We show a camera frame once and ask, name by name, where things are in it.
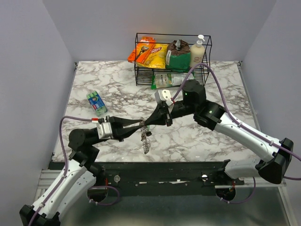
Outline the key with green tag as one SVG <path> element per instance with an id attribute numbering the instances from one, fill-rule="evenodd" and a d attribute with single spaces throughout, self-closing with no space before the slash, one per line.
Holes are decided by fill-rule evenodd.
<path id="1" fill-rule="evenodd" d="M 150 127 L 149 126 L 144 126 L 144 132 L 145 133 L 150 133 Z"/>

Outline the metal toothed key ring disc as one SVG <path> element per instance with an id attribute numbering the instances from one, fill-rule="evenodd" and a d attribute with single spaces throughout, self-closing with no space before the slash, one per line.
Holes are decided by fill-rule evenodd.
<path id="1" fill-rule="evenodd" d="M 143 125 L 143 127 L 141 127 L 141 142 L 143 144 L 143 153 L 144 154 L 147 154 L 150 150 L 150 147 L 151 147 L 151 142 L 149 140 L 149 137 L 146 136 L 146 133 L 144 132 L 144 126 L 145 126 L 145 123 L 144 123 L 144 118 L 141 117 L 141 122 L 140 122 L 140 125 Z"/>

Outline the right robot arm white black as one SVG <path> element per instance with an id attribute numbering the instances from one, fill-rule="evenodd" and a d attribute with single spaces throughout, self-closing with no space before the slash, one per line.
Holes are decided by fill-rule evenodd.
<path id="1" fill-rule="evenodd" d="M 257 155 L 256 159 L 244 161 L 226 160 L 223 169 L 216 173 L 219 183 L 225 185 L 247 177 L 261 177 L 273 184 L 282 182 L 291 161 L 291 155 L 283 149 L 293 149 L 290 139 L 269 137 L 234 118 L 223 106 L 207 100 L 205 87 L 196 80 L 187 80 L 182 94 L 182 101 L 173 102 L 169 90 L 158 90 L 157 107 L 145 125 L 171 126 L 174 119 L 192 114 L 198 125 L 234 139 Z"/>

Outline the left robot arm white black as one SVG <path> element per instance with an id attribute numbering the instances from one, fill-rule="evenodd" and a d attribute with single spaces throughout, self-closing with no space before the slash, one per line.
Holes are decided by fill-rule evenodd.
<path id="1" fill-rule="evenodd" d="M 95 164 L 99 150 L 95 144 L 107 140 L 123 141 L 143 126 L 141 120 L 119 117 L 86 119 L 92 129 L 74 129 L 69 134 L 72 153 L 64 156 L 64 167 L 46 192 L 32 205 L 24 205 L 19 214 L 25 226 L 59 226 L 69 208 L 91 186 L 104 182 L 102 170 Z"/>

